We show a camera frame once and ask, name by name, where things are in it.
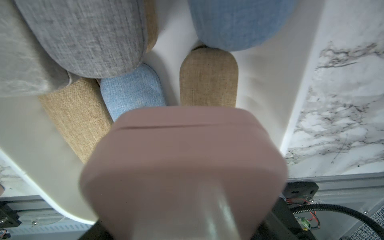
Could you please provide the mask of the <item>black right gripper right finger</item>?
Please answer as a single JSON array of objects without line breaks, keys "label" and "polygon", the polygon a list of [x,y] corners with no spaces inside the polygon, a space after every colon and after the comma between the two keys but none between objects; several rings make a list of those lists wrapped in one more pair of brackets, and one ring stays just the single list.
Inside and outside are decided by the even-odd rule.
[{"label": "black right gripper right finger", "polygon": [[258,227],[258,240],[315,240],[304,231],[284,199],[279,198],[271,212]]}]

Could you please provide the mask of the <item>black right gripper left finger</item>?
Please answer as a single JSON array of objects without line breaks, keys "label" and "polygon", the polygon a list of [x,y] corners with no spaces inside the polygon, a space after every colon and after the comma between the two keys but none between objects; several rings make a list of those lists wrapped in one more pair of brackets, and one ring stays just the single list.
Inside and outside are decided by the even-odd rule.
[{"label": "black right gripper left finger", "polygon": [[97,221],[79,240],[114,240],[114,237]]}]

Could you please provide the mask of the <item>pink glasses case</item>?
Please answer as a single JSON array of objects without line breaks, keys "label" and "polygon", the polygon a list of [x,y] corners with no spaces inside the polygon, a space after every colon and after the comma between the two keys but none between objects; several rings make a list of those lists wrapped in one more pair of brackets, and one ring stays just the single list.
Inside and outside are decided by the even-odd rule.
[{"label": "pink glasses case", "polygon": [[248,240],[288,168],[248,111],[157,107],[121,115],[80,188],[116,240]]}]

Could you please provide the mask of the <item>tan glasses case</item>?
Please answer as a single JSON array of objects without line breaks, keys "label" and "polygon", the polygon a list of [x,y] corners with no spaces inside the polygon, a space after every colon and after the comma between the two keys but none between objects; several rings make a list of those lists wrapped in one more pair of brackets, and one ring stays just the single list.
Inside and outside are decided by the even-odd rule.
[{"label": "tan glasses case", "polygon": [[81,78],[68,87],[38,98],[62,137],[86,164],[113,124],[99,82]]},{"label": "tan glasses case", "polygon": [[234,108],[238,78],[239,67],[231,53],[199,46],[180,68],[181,105]]},{"label": "tan glasses case", "polygon": [[147,50],[148,53],[155,46],[159,31],[158,31],[158,19],[156,13],[156,2],[154,0],[144,0],[145,10],[146,10],[146,22],[147,22],[147,34],[148,34],[148,44]]}]

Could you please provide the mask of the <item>light blue case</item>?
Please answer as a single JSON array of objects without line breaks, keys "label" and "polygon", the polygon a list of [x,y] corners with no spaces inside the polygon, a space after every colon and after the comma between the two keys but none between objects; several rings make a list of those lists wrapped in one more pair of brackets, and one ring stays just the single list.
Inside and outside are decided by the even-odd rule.
[{"label": "light blue case", "polygon": [[272,38],[293,14],[297,1],[189,1],[201,42],[227,52],[243,51]]},{"label": "light blue case", "polygon": [[113,121],[131,110],[167,105],[159,76],[146,64],[128,74],[101,79],[100,89]]}]

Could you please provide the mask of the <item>grey-beige rectangular glasses case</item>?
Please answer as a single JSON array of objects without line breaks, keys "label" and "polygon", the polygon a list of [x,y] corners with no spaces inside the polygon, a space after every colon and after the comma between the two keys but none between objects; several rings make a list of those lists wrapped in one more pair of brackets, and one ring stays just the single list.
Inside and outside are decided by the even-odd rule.
[{"label": "grey-beige rectangular glasses case", "polygon": [[1,97],[44,95],[77,79],[43,49],[14,1],[1,1]]}]

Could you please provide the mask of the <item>grey fabric glasses case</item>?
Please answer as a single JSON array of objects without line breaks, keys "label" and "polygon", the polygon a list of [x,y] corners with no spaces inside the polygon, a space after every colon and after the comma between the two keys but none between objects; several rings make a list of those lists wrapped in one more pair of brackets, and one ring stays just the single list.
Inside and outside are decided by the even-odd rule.
[{"label": "grey fabric glasses case", "polygon": [[154,1],[16,1],[48,55],[85,78],[134,71],[150,47]]}]

